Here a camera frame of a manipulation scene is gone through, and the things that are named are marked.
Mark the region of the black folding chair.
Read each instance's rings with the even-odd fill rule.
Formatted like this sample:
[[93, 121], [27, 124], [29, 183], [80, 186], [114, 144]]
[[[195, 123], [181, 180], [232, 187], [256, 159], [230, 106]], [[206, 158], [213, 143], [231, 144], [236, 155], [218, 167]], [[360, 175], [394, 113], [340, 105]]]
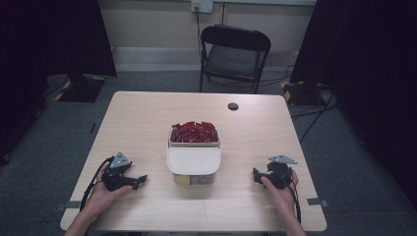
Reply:
[[200, 35], [201, 71], [199, 91], [204, 77], [223, 78], [250, 83], [258, 92], [265, 63], [271, 48], [269, 38], [254, 29], [213, 25]]

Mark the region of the black stand base yellow tape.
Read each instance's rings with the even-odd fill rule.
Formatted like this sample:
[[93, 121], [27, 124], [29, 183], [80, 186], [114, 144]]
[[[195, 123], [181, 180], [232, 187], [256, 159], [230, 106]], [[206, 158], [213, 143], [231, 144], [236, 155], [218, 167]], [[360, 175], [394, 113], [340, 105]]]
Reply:
[[106, 79], [100, 76], [72, 73], [69, 82], [56, 95], [56, 101], [95, 102]]
[[317, 87], [312, 87], [304, 82], [280, 84], [283, 96], [289, 105], [294, 106], [324, 106], [325, 101]]

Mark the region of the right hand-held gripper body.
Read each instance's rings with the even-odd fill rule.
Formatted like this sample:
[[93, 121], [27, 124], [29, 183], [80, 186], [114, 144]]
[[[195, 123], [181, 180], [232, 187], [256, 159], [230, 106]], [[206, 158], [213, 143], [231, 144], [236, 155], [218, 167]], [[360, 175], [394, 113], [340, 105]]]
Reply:
[[265, 177], [276, 189], [291, 188], [294, 185], [294, 179], [290, 164], [296, 164], [296, 161], [286, 155], [271, 156], [268, 160], [268, 173]]

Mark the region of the grey tape strip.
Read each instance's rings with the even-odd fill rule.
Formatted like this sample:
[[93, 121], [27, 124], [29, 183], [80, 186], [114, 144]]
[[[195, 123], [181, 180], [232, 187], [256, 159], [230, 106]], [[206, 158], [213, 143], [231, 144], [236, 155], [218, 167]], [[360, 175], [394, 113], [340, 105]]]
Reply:
[[307, 200], [309, 206], [321, 206], [321, 207], [328, 207], [329, 202], [328, 200], [321, 200], [319, 198], [310, 198]]
[[76, 208], [79, 209], [81, 206], [81, 202], [80, 201], [68, 201], [66, 203], [60, 203], [56, 206], [56, 210], [57, 211], [64, 211], [67, 208]]

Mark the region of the person's right hand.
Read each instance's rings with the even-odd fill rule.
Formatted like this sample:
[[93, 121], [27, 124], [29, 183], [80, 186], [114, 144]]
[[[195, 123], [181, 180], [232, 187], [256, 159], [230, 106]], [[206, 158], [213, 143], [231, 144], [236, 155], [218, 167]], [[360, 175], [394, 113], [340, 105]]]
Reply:
[[288, 220], [298, 221], [293, 198], [298, 184], [296, 172], [292, 171], [292, 183], [289, 185], [289, 188], [285, 189], [276, 189], [267, 177], [262, 177], [261, 180], [268, 189], [278, 219], [282, 223]]

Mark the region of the clear storage box white lid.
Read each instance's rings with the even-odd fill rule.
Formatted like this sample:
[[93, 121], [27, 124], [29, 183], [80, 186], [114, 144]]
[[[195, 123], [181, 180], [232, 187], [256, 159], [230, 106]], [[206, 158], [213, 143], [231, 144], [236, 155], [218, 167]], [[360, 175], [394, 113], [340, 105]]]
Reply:
[[217, 143], [172, 143], [171, 130], [166, 162], [174, 181], [181, 185], [213, 184], [220, 166], [220, 139]]

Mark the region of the pile of red packets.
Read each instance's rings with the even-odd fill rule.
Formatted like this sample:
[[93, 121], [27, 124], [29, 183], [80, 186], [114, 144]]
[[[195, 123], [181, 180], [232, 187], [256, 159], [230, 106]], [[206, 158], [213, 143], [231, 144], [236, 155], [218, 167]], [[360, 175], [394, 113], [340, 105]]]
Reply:
[[172, 143], [217, 143], [219, 135], [210, 122], [187, 122], [171, 126]]

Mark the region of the white wall socket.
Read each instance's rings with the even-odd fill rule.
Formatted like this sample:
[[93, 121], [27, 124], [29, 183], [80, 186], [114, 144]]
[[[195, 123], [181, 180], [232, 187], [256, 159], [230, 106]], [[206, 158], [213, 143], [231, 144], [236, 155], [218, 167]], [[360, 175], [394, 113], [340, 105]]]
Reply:
[[191, 11], [193, 13], [211, 14], [213, 11], [213, 2], [211, 0], [192, 0]]

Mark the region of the dark curtain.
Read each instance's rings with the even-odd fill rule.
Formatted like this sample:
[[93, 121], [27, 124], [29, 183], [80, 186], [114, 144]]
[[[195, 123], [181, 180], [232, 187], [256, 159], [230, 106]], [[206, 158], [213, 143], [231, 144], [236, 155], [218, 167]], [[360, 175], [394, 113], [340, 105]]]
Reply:
[[47, 78], [117, 75], [98, 0], [0, 0], [0, 165], [44, 104]]
[[291, 80], [335, 87], [417, 209], [417, 0], [316, 0]]

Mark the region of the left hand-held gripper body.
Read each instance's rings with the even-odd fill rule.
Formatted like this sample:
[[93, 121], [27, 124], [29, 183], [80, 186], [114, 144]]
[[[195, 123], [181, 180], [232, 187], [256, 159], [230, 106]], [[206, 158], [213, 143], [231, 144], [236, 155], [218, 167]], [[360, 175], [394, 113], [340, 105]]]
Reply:
[[101, 181], [108, 191], [115, 191], [123, 186], [134, 186], [133, 181], [124, 176], [124, 173], [132, 166], [132, 161], [122, 152], [118, 152], [110, 160], [104, 170]]

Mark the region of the person's left hand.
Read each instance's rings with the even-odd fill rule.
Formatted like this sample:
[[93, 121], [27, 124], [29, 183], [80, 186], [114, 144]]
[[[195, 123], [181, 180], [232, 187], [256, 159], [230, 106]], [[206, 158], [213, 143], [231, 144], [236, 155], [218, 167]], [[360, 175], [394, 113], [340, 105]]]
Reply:
[[96, 219], [101, 213], [105, 212], [117, 199], [125, 196], [133, 190], [131, 186], [123, 186], [118, 190], [108, 191], [102, 182], [102, 175], [108, 165], [109, 163], [106, 162], [99, 170], [96, 176], [96, 180], [93, 184], [92, 191], [89, 195], [85, 207], [83, 208], [83, 213], [85, 213], [88, 218]]

